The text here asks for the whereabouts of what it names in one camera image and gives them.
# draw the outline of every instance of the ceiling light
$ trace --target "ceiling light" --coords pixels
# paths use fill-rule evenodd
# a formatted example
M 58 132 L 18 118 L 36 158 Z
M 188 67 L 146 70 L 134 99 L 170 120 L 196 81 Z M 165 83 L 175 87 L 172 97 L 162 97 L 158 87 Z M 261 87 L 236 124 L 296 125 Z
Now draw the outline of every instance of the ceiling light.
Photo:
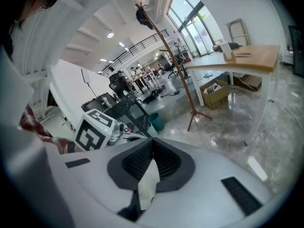
M 107 34 L 108 38 L 112 38 L 114 36 L 114 33 L 112 30 L 110 30 L 110 32 Z

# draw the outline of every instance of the cardboard box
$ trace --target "cardboard box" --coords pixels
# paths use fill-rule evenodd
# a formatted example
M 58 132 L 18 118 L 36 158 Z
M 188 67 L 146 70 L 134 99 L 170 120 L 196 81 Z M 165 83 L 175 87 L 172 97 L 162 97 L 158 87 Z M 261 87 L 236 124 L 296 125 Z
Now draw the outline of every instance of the cardboard box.
M 217 83 L 221 88 L 211 94 L 205 94 L 204 90 L 214 83 Z M 211 80 L 209 83 L 202 85 L 200 88 L 201 94 L 203 96 L 204 104 L 210 110 L 218 108 L 220 105 L 228 101 L 228 95 L 230 94 L 229 87 L 226 82 L 220 80 Z

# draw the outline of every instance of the office chair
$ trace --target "office chair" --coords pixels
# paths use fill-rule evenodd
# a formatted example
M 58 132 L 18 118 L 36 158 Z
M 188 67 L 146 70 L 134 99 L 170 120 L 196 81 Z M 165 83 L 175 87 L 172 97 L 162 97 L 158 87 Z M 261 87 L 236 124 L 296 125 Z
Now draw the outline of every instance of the office chair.
M 109 84 L 110 89 L 112 89 L 118 96 L 118 98 L 124 98 L 124 90 L 131 93 L 131 89 L 127 85 L 127 81 L 123 77 L 119 77 L 115 79 L 113 82 Z
M 110 83 L 113 83 L 115 80 L 117 80 L 119 78 L 118 73 L 113 74 L 109 77 Z
M 178 77 L 178 75 L 179 75 L 179 74 L 178 74 L 178 71 L 174 71 L 174 68 L 175 68 L 174 64 L 170 65 L 169 63 L 167 63 L 167 64 L 164 66 L 164 69 L 165 69 L 166 72 L 171 71 L 171 73 L 168 75 L 168 78 L 170 78 L 170 76 L 171 76 L 172 74 L 174 74 L 174 76 L 177 76 L 177 77 Z

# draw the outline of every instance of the marble floor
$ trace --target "marble floor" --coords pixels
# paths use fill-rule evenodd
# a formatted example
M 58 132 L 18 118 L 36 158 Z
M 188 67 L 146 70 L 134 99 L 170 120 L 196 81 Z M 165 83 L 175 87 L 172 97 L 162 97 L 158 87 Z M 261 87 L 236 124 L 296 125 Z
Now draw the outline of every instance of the marble floor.
M 217 110 L 197 110 L 213 117 L 196 117 L 187 132 L 190 112 L 180 114 L 165 124 L 160 137 L 219 152 L 256 175 L 248 164 L 253 157 L 267 175 L 265 183 L 278 193 L 292 184 L 304 161 L 304 79 L 281 66 L 278 101 L 268 102 L 260 127 L 249 146 L 249 133 L 259 99 L 259 92 L 231 86 L 228 103 Z M 274 88 L 272 80 L 270 91 Z
M 212 75 L 212 76 L 209 78 L 203 78 L 206 73 L 208 73 L 209 75 Z M 212 71 L 212 70 L 208 70 L 207 72 L 198 72 L 199 83 L 201 85 L 203 85 L 203 84 L 211 81 L 212 79 L 218 77 L 219 75 L 221 75 L 221 73 L 223 73 L 223 72 L 222 71 Z M 166 87 L 163 90 L 163 92 L 160 94 L 160 96 L 153 102 L 150 102 L 149 104 L 143 104 L 143 108 L 146 110 L 146 112 L 148 114 L 151 114 L 153 112 L 160 110 L 161 108 L 165 107 L 169 103 L 180 99 L 181 97 L 183 97 L 186 94 L 186 90 L 183 87 L 183 84 L 182 84 L 182 81 L 180 80 L 180 78 L 172 75 L 168 79 L 169 74 L 170 74 L 170 72 L 166 72 L 165 74 L 163 74 L 159 78 L 157 78 L 158 82 L 161 85 L 165 85 L 165 87 Z M 189 90 L 194 91 L 194 84 L 193 84 L 193 81 L 190 76 L 186 79 L 186 83 L 188 85 Z M 154 90 L 154 89 L 155 88 L 150 85 L 150 91 Z M 173 92 L 176 90 L 180 91 L 179 94 L 172 95 Z M 144 94 L 139 93 L 137 95 L 137 98 L 143 100 L 144 98 L 149 96 L 150 91 L 146 90 L 146 91 L 144 91 Z

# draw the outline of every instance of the teal trash bin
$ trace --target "teal trash bin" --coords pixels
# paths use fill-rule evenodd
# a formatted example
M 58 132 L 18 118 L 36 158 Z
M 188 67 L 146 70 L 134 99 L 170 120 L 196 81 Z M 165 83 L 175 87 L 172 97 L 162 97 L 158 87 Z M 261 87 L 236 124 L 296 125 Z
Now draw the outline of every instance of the teal trash bin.
M 156 131 L 161 131 L 164 128 L 164 123 L 161 119 L 161 117 L 158 115 L 158 113 L 152 113 L 149 116 L 148 121 L 152 123 L 153 127 L 155 128 Z
M 151 123 L 148 123 L 148 129 L 147 129 L 148 134 L 151 135 L 151 137 L 157 137 L 158 133 L 156 132 L 155 128 Z

